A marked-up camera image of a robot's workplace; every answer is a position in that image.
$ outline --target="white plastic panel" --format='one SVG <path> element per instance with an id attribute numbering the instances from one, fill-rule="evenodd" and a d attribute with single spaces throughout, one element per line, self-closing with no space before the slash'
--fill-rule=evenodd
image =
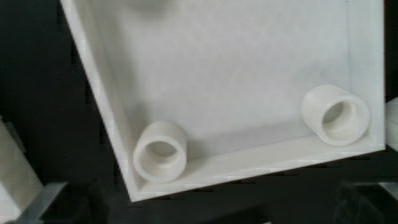
<path id="1" fill-rule="evenodd" d="M 312 164 L 302 158 L 319 163 L 383 149 L 381 0 L 62 4 L 133 201 L 270 173 L 275 164 Z M 321 84 L 369 108 L 365 135 L 344 147 L 319 142 L 302 121 Z M 140 178 L 131 152 L 161 120 L 186 133 L 188 163 L 159 184 Z"/>
<path id="2" fill-rule="evenodd" d="M 0 223 L 15 220 L 42 186 L 0 121 Z"/>

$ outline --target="black background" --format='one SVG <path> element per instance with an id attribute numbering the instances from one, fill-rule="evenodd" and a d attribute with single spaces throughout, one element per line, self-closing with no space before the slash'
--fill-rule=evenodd
<path id="1" fill-rule="evenodd" d="M 398 1 L 385 1 L 385 98 L 398 96 Z M 110 223 L 202 223 L 264 207 L 273 224 L 330 224 L 342 180 L 398 180 L 378 153 L 129 203 L 60 4 L 0 0 L 0 114 L 42 183 L 95 181 Z"/>

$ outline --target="white surface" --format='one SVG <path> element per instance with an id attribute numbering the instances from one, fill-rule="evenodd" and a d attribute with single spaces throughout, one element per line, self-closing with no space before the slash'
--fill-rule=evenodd
<path id="1" fill-rule="evenodd" d="M 383 149 L 381 0 L 62 5 L 131 201 L 261 175 L 273 164 L 280 170 L 305 166 L 302 158 L 330 161 Z M 300 118 L 305 93 L 321 84 L 369 107 L 369 129 L 348 147 L 314 144 Z M 177 124 L 188 140 L 186 169 L 163 184 L 140 178 L 129 159 L 158 120 Z"/>
<path id="2" fill-rule="evenodd" d="M 17 218 L 40 188 L 31 167 L 0 121 L 0 223 Z"/>
<path id="3" fill-rule="evenodd" d="M 154 183 L 172 181 L 186 166 L 186 136 L 168 121 L 154 122 L 138 139 L 133 151 L 133 167 L 143 179 Z"/>
<path id="4" fill-rule="evenodd" d="M 369 126 L 369 109 L 362 99 L 337 86 L 317 86 L 303 96 L 302 119 L 328 145 L 349 145 Z"/>
<path id="5" fill-rule="evenodd" d="M 398 151 L 398 98 L 385 105 L 387 145 Z"/>

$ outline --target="hole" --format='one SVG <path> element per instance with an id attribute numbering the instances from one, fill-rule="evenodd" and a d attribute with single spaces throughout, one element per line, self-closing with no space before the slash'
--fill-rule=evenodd
<path id="1" fill-rule="evenodd" d="M 177 150 L 166 142 L 147 144 L 140 155 L 142 170 L 156 178 L 174 175 L 175 164 L 179 161 Z"/>
<path id="2" fill-rule="evenodd" d="M 161 158 L 166 158 L 175 154 L 175 148 L 165 142 L 150 143 L 147 145 L 147 149 L 150 150 L 150 153 Z"/>
<path id="3" fill-rule="evenodd" d="M 325 113 L 325 117 L 323 117 L 323 124 L 332 122 L 337 119 L 337 117 L 341 116 L 342 107 L 344 107 L 344 104 L 337 103 L 332 106 L 332 108 L 328 109 L 328 111 Z"/>
<path id="4" fill-rule="evenodd" d="M 323 132 L 335 141 L 351 141 L 360 137 L 365 115 L 355 102 L 337 103 L 323 116 Z"/>

